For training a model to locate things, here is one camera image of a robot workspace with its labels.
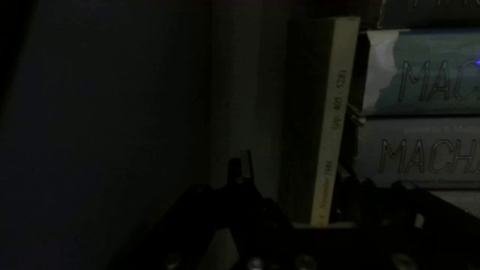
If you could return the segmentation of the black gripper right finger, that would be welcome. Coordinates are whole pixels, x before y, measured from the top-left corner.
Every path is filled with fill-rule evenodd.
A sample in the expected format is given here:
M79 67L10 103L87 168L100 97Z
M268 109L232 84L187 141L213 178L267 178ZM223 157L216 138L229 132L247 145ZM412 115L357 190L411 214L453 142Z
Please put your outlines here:
M364 222L367 189L369 186L364 181L360 181L349 168L339 163L334 180L330 222L351 222L361 225Z

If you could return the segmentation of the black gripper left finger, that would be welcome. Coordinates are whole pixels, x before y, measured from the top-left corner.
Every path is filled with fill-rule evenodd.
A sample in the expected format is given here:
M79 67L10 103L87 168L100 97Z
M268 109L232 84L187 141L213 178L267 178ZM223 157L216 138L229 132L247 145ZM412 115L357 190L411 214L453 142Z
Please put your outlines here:
M259 208L262 205L262 195L255 186L253 160L249 150L241 150L237 157L228 160L226 193L234 207Z

